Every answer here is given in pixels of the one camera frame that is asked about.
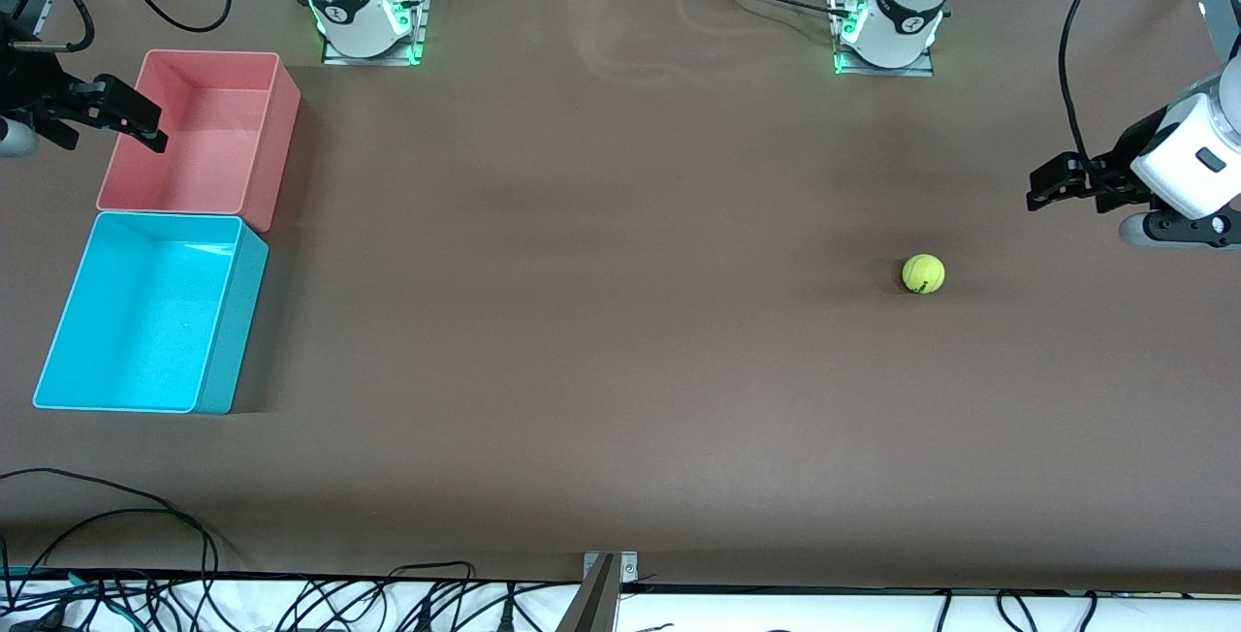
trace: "table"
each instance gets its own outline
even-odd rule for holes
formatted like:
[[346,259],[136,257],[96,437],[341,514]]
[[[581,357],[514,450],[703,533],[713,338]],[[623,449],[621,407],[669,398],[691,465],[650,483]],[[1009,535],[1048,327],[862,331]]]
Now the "table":
[[[0,466],[156,492],[235,569],[624,549],[655,581],[1235,589],[1237,258],[1024,207],[1070,147],[1069,1],[952,0],[923,81],[835,76],[823,20],[759,0],[436,0],[417,68],[316,66],[295,0],[206,36],[88,0],[69,71],[278,51],[304,98],[226,417],[30,406],[114,138],[2,165]],[[1088,0],[1088,145],[1216,62],[1193,2]],[[923,251],[948,283],[903,294]],[[2,489],[17,558],[129,503]],[[53,564],[194,567],[191,540],[128,521]]]

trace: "blue bin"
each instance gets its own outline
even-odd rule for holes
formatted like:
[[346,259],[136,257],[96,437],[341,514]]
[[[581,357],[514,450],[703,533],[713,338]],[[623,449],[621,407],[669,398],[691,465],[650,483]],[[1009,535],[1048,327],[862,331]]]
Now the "blue bin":
[[99,214],[35,406],[226,413],[266,264],[240,217]]

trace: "yellow tennis ball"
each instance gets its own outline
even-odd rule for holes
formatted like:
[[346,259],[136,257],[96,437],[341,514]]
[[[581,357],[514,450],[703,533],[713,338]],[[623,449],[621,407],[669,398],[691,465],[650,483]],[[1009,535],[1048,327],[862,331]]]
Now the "yellow tennis ball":
[[934,293],[943,286],[943,261],[931,255],[915,255],[901,268],[901,281],[913,293]]

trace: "plastic storage bin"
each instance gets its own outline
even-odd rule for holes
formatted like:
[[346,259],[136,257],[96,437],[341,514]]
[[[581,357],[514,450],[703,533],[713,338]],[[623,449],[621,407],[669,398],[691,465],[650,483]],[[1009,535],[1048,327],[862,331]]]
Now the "plastic storage bin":
[[230,411],[266,263],[238,217],[99,214],[35,406]]
[[168,150],[122,135],[99,210],[236,215],[271,228],[302,99],[280,56],[150,51],[138,91],[164,109]]

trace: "pink bin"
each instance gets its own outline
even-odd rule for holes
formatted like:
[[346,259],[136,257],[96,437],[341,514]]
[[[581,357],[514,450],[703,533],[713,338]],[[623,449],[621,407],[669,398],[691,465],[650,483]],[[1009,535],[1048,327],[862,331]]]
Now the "pink bin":
[[236,215],[271,228],[302,99],[280,56],[150,51],[138,91],[164,109],[168,150],[122,135],[99,210]]

